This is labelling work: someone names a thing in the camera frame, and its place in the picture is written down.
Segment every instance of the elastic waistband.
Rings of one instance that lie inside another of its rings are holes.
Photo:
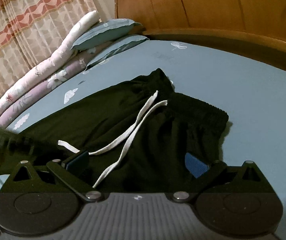
[[[223,110],[181,93],[169,95],[167,108],[172,115],[179,116],[187,123],[203,125],[219,135],[228,121],[228,115]]]

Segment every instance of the blue pillowcase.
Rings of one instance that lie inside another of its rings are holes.
[[[136,45],[139,45],[140,43],[149,40],[149,38],[137,35],[137,34],[131,34],[127,35],[125,37],[122,37],[112,43],[110,46],[108,46],[106,49],[102,50],[99,54],[97,54],[86,66],[86,70],[90,69],[96,64],[102,64],[104,61],[106,61],[108,58],[121,53],[125,50],[128,50],[130,48],[135,47]]]
[[[92,49],[106,41],[123,37],[137,25],[141,24],[130,19],[112,19],[97,23],[74,42],[72,49]]]

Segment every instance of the circular pad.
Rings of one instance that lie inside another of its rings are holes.
[[[15,236],[42,236],[74,220],[80,203],[69,192],[0,192],[0,228]]]
[[[195,207],[201,222],[232,237],[255,237],[274,232],[283,214],[275,193],[204,192]]]

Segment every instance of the pillow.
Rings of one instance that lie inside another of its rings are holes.
[[[82,33],[88,30],[91,26],[97,23],[99,19],[100,16],[97,11],[91,11],[85,14],[72,27],[59,48],[52,53],[51,57],[32,68],[11,88],[9,88],[0,98],[0,116],[10,105],[12,105],[32,87],[62,67],[73,55],[74,51],[71,50],[71,47],[76,39],[79,38]]]
[[[112,57],[118,53],[121,53],[123,51],[126,51],[130,48],[135,47],[136,45],[139,45],[140,43],[149,40],[149,38],[137,35],[137,34],[131,34],[127,35],[125,37],[122,37],[112,43],[109,47],[102,50],[99,54],[97,54],[86,66],[86,70],[93,67],[94,65],[103,62],[109,57]]]
[[[113,19],[94,25],[73,44],[72,49],[86,50],[94,48],[106,41],[113,41],[128,34],[141,23],[130,19]]]

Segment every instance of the logo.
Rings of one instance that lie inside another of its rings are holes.
[[[143,197],[142,196],[140,196],[140,195],[137,195],[137,196],[135,196],[135,197],[133,197],[135,200],[141,200]]]

